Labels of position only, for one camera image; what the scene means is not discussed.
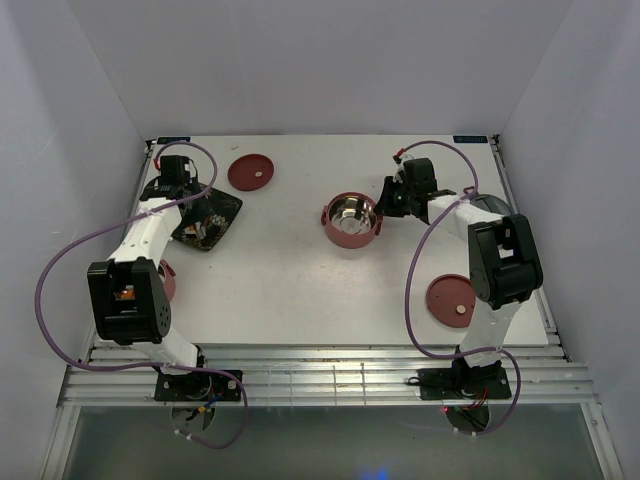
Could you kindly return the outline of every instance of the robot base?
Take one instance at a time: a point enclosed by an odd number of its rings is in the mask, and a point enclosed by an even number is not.
[[[460,400],[478,398],[488,400],[511,398],[507,373],[500,362],[487,367],[469,368],[464,359],[455,360],[451,368],[423,368],[418,370],[415,383],[420,387],[422,400]]]
[[[225,372],[242,381],[241,370]],[[241,399],[240,388],[234,381],[223,375],[200,372],[187,375],[167,375],[159,372],[153,399],[156,402],[206,403],[214,395],[220,396],[218,402],[237,402]]]

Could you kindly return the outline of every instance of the metal pot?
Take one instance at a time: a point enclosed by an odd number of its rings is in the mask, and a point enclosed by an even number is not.
[[[320,221],[329,239],[339,247],[361,248],[382,228],[382,216],[373,211],[375,205],[362,193],[341,193],[323,208]]]

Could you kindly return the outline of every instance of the glass panel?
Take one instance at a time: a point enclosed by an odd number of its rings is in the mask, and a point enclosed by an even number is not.
[[[204,436],[228,438],[240,415],[218,409]],[[64,478],[602,478],[578,405],[519,406],[479,438],[406,422],[449,427],[437,407],[255,409],[234,446],[212,451],[174,435],[168,408],[83,408]]]

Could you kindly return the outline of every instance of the blue label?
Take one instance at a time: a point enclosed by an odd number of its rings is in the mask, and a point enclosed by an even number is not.
[[[489,140],[482,135],[454,135],[453,143],[489,143]]]
[[[190,142],[191,137],[160,137],[158,138],[158,145],[166,145],[171,142]]]

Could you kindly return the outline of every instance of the aluminum frame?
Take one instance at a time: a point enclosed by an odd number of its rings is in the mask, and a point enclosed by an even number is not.
[[[501,156],[499,136],[490,137],[490,144],[505,196],[517,211]],[[140,170],[132,208],[135,208],[135,199],[143,187],[142,181],[149,168],[154,145],[155,140],[145,149],[145,161]],[[622,471],[587,366],[566,358],[542,289],[536,292],[536,300],[543,312],[549,345],[509,348],[522,370],[520,403],[581,405],[604,478],[622,479]],[[89,345],[91,348],[88,349],[87,359],[95,365],[116,365],[143,358],[136,350],[103,342],[95,335],[95,331],[92,331]],[[209,366],[244,371],[244,384],[252,407],[437,406],[463,403],[457,400],[422,401],[416,388],[404,383],[418,368],[448,364],[446,361],[425,358],[412,347],[202,347]],[[438,346],[431,350],[449,353],[452,349],[453,346]],[[513,367],[505,362],[505,368],[508,377],[513,380]],[[166,406],[166,403],[153,400],[155,383],[156,373],[144,369],[96,373],[68,368],[42,478],[62,478],[82,407]],[[236,404],[221,406],[238,408]]]

